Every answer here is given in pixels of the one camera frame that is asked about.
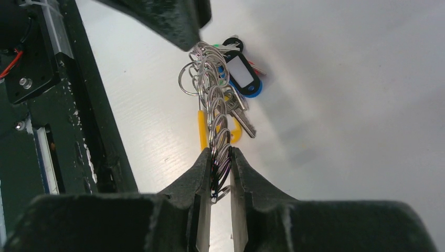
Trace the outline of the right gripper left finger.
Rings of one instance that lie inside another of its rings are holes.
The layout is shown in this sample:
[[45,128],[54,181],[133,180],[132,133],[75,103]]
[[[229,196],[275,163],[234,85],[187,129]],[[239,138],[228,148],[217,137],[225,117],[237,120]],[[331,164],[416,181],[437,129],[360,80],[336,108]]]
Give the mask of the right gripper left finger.
[[210,149],[155,194],[36,197],[3,251],[208,251]]

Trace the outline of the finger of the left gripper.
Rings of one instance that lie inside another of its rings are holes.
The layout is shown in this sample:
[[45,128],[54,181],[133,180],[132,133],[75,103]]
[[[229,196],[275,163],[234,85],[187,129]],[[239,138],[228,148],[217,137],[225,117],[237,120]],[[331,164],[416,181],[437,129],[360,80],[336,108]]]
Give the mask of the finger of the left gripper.
[[212,18],[208,0],[109,0],[99,1],[124,13],[181,49],[191,50],[201,41],[200,30]]

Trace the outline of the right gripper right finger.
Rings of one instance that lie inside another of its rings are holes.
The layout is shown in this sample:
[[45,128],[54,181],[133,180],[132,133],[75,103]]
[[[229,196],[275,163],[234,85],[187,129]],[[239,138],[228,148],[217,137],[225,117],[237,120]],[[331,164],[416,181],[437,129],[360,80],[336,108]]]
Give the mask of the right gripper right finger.
[[235,251],[436,251],[417,213],[399,201],[302,201],[232,150]]

